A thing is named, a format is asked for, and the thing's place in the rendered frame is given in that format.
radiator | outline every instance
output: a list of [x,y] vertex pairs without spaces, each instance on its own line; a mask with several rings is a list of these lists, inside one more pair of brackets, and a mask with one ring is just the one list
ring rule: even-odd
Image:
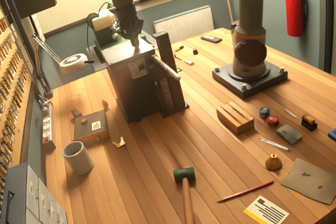
[[153,22],[156,33],[165,31],[170,43],[214,30],[210,6],[206,5]]

hammer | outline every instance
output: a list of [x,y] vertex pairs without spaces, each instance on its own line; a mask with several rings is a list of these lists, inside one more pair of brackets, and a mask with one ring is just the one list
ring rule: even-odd
[[195,171],[193,167],[175,170],[174,171],[175,182],[182,182],[183,186],[183,205],[184,205],[184,219],[185,224],[194,224],[194,213],[193,213],[193,205],[191,203],[190,197],[190,188],[189,188],[189,180],[196,179]]

mallet head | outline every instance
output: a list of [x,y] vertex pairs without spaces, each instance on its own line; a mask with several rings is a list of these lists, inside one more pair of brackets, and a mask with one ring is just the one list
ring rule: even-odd
[[194,180],[196,179],[195,170],[193,167],[175,170],[174,178],[176,183],[182,182],[183,178],[187,178],[188,180]]

red pencil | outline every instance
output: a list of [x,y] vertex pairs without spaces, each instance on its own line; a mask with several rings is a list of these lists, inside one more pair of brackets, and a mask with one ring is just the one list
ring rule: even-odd
[[241,191],[241,192],[239,192],[239,193],[237,193],[237,194],[233,194],[233,195],[231,195],[231,196],[227,196],[227,197],[225,197],[225,198],[223,198],[223,199],[221,199],[221,200],[219,200],[219,201],[216,201],[216,202],[226,201],[227,199],[232,199],[232,198],[234,198],[234,197],[237,197],[237,196],[246,194],[246,193],[248,193],[248,192],[250,192],[250,191],[254,191],[254,190],[257,190],[257,189],[259,189],[259,188],[262,188],[262,187],[264,187],[264,186],[268,186],[268,185],[271,185],[271,184],[273,184],[273,180],[270,181],[270,182],[264,183],[264,184],[262,184],[262,185],[256,186],[256,187],[254,187],[254,188],[248,189],[248,190],[246,190],[246,191]]

wooden workbench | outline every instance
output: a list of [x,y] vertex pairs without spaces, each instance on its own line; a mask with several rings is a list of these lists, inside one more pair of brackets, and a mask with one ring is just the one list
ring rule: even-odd
[[[290,213],[285,224],[322,223],[334,214],[336,200],[330,206],[319,203],[280,181],[296,158],[336,173],[336,142],[327,136],[336,127],[336,77],[268,48],[266,60],[283,66],[288,80],[241,100],[212,77],[215,66],[232,63],[229,31],[217,29],[207,34],[223,41],[211,44],[199,35],[172,46],[183,45],[176,56],[193,60],[195,65],[175,59],[183,70],[179,73],[181,85],[190,108],[165,119],[157,112],[128,124],[116,104],[106,70],[54,90],[57,148],[46,155],[47,187],[67,212],[70,224],[184,223],[182,185],[175,183],[173,171],[191,166],[196,172],[191,197],[197,224],[256,223],[243,210],[259,195]],[[192,54],[193,48],[198,55]],[[79,88],[85,89],[81,97],[67,101]],[[106,112],[111,140],[87,146],[93,170],[76,176],[62,155],[74,138],[71,110],[76,108],[83,115],[102,110],[103,99],[111,106]],[[237,137],[219,121],[216,108],[229,101],[254,117],[255,129]],[[268,127],[259,117],[262,106],[279,115],[280,125],[289,124],[303,134],[290,152],[258,140],[264,137],[289,146],[277,136],[277,127]],[[317,130],[310,132],[301,126],[304,113],[316,119]],[[124,151],[111,143],[119,142],[121,136],[127,144]],[[282,168],[275,172],[265,169],[272,153],[282,160]],[[271,186],[216,203],[270,180],[274,180]]]

